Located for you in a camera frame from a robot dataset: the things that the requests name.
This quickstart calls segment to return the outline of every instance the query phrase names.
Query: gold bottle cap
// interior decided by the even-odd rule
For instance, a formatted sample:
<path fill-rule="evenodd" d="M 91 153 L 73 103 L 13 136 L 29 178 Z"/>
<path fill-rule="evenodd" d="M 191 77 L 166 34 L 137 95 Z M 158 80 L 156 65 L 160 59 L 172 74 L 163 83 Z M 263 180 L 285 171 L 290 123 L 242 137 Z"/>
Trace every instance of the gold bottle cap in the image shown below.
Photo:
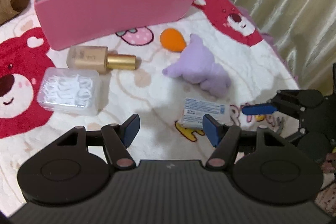
<path fill-rule="evenodd" d="M 106 66 L 108 69 L 135 70 L 136 63 L 135 55 L 108 54 Z"/>

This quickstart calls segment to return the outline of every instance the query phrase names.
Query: blanket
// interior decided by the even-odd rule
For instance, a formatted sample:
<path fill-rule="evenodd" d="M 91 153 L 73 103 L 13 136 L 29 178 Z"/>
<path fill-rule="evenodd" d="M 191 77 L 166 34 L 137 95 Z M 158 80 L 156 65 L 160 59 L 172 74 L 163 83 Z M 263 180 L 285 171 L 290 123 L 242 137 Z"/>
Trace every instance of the blanket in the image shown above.
<path fill-rule="evenodd" d="M 186 97 L 230 105 L 231 123 L 245 129 L 264 124 L 277 131 L 283 122 L 282 136 L 297 131 L 298 122 L 281 113 L 254 117 L 242 114 L 242 106 L 265 102 L 277 90 L 298 89 L 298 84 L 258 30 L 227 0 L 196 0 L 178 22 L 146 26 L 84 43 L 108 46 L 112 51 L 142 59 L 135 71 L 114 70 L 101 76 L 100 112 L 95 117 L 46 113 L 36 105 L 44 70 L 49 66 L 66 68 L 68 54 L 68 49 L 51 50 L 39 27 L 32 3 L 0 27 L 0 53 L 10 53 L 10 57 L 0 59 L 0 78 L 6 76 L 9 83 L 0 94 L 0 132 L 4 137 L 0 139 L 0 210 L 6 215 L 25 202 L 16 181 L 20 165 L 75 126 L 98 130 L 106 124 L 123 123 L 133 113 L 139 114 L 141 128 L 128 149 L 137 163 L 141 159 L 205 162 L 211 155 L 214 148 L 204 132 L 176 123 Z M 216 63 L 223 66 L 232 80 L 227 97 L 216 99 L 197 85 L 162 74 L 180 55 L 161 46 L 160 34 L 167 28 L 179 30 L 187 43 L 191 33 L 203 39 Z"/>

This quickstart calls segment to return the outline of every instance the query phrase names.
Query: orange egg-shaped sponge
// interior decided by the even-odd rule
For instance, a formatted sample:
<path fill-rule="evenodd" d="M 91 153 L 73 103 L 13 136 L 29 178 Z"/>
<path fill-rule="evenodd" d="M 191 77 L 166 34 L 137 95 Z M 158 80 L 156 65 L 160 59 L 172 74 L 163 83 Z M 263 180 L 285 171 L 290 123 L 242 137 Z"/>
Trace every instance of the orange egg-shaped sponge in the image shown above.
<path fill-rule="evenodd" d="M 172 52 L 182 52 L 187 46 L 182 34 L 176 29 L 166 29 L 161 33 L 160 42 L 162 47 Z"/>

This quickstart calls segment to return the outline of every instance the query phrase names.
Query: curtain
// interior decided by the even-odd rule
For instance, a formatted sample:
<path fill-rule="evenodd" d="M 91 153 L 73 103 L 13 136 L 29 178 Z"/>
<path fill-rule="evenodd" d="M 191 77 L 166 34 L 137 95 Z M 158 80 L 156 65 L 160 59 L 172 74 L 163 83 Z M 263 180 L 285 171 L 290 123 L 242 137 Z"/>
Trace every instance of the curtain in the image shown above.
<path fill-rule="evenodd" d="M 302 89 L 332 92 L 336 62 L 336 0 L 232 0 L 274 37 Z"/>

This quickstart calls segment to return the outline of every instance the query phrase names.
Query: white plastic packet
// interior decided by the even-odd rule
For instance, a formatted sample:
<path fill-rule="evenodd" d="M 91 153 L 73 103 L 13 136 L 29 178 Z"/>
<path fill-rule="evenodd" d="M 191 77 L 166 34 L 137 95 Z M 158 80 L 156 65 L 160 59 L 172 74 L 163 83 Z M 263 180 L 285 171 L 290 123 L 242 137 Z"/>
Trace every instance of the white plastic packet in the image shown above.
<path fill-rule="evenodd" d="M 183 115 L 178 123 L 184 128 L 203 129 L 203 117 L 210 114 L 219 123 L 230 123 L 230 106 L 186 98 Z"/>

